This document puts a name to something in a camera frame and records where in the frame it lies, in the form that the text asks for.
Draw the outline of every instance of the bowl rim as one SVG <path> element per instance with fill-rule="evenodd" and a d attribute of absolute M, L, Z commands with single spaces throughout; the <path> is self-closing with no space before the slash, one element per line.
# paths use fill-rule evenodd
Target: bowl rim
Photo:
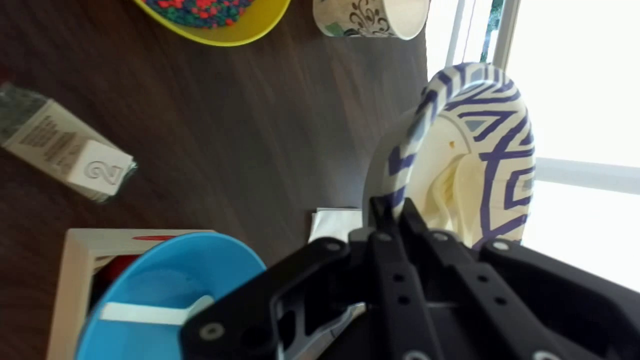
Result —
<path fill-rule="evenodd" d="M 148 15 L 152 15 L 157 22 L 161 22 L 164 28 L 173 30 L 174 34 L 182 36 L 182 37 L 188 37 L 192 42 L 198 42 L 198 44 L 204 44 L 204 46 L 219 46 L 219 47 L 236 47 L 236 46 L 247 46 L 250 42 L 256 42 L 261 37 L 264 37 L 271 30 L 277 28 L 277 24 L 284 17 L 289 5 L 290 5 L 290 0 L 284 0 L 283 2 L 283 8 L 277 15 L 277 19 L 267 25 L 262 32 L 256 32 L 255 36 L 247 37 L 247 39 L 236 39 L 236 42 L 219 42 L 219 39 L 204 39 L 201 36 L 194 36 L 186 30 L 182 30 L 181 25 L 173 24 L 171 19 L 166 19 L 163 13 L 154 12 L 148 4 L 145 4 L 145 0 L 135 0 Z"/>

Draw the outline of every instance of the dark wood surface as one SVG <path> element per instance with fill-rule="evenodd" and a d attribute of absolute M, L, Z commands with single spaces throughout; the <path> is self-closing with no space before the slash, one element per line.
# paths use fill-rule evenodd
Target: dark wood surface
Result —
<path fill-rule="evenodd" d="M 215 228 L 269 263 L 305 209 L 360 206 L 369 158 L 427 84 L 424 37 L 328 39 L 294 0 L 264 39 L 207 47 L 130 0 L 0 2 L 0 66 L 127 147 L 96 206 L 0 154 L 0 358 L 44 358 L 66 228 Z"/>

